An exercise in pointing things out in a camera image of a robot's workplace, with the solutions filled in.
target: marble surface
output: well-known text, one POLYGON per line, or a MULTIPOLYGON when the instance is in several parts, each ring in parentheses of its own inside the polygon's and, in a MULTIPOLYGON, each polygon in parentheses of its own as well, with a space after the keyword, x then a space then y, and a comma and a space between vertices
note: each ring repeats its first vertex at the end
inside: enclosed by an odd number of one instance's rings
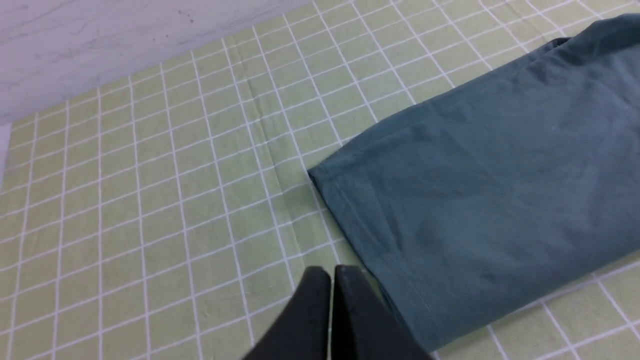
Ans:
POLYGON ((306 3, 306 0, 0 2, 0 124, 306 3))

